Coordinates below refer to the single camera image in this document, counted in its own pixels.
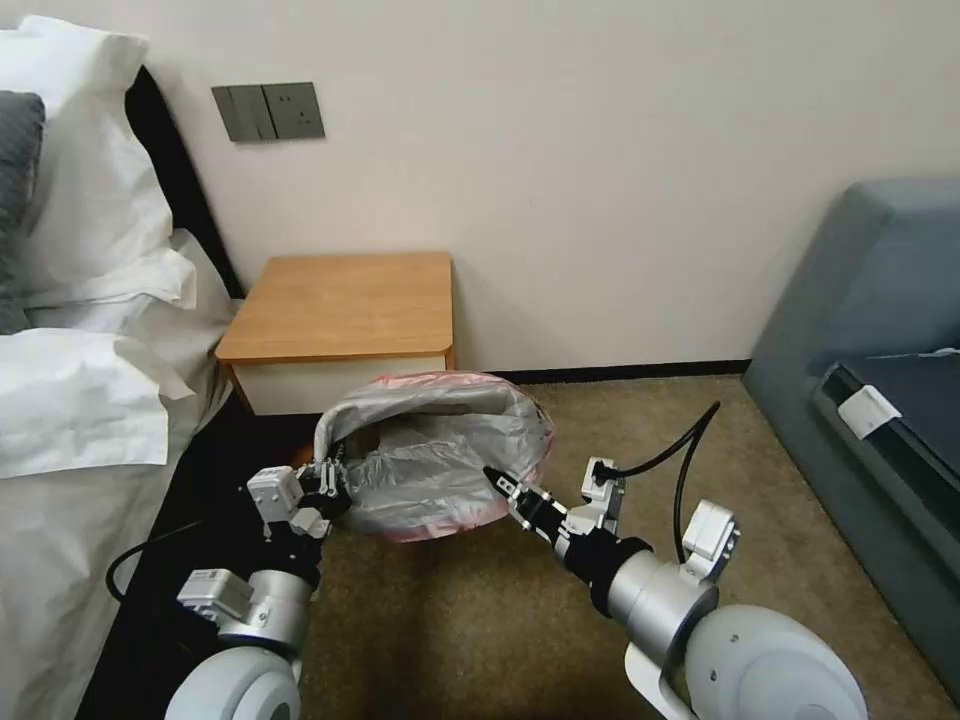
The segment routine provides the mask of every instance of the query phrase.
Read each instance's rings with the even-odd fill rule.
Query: gray sofa
[[[960,180],[861,183],[827,214],[744,382],[960,702],[960,470],[946,457],[960,447],[960,363],[864,361],[951,346],[960,346]],[[895,392],[904,417],[857,440],[837,406],[864,384]]]

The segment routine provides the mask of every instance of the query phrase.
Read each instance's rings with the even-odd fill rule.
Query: nightstand
[[[321,413],[381,375],[452,370],[450,256],[272,258],[216,354],[258,415]]]

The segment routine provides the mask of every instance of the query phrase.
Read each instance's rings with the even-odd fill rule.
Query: black baseboard
[[[691,363],[657,363],[653,365],[613,365],[595,368],[560,368],[556,370],[503,370],[491,373],[515,385],[547,383],[600,382],[601,380],[637,380],[655,377],[691,377],[696,375],[742,375],[749,360],[708,360]]]

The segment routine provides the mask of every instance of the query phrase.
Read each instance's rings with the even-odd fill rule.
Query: white bed sheet
[[[35,325],[115,332],[144,342],[196,392],[167,401],[167,464],[85,468],[0,481],[0,717],[72,718],[117,611],[104,573],[150,531],[177,462],[229,387],[212,350],[233,316],[199,244],[175,247],[197,266],[196,307],[141,296],[38,310]],[[124,587],[136,563],[118,573]]]

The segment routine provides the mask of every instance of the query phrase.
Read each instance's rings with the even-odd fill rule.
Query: gray pillow
[[[44,119],[38,95],[0,90],[0,335],[30,327],[18,300],[14,254],[37,177]]]

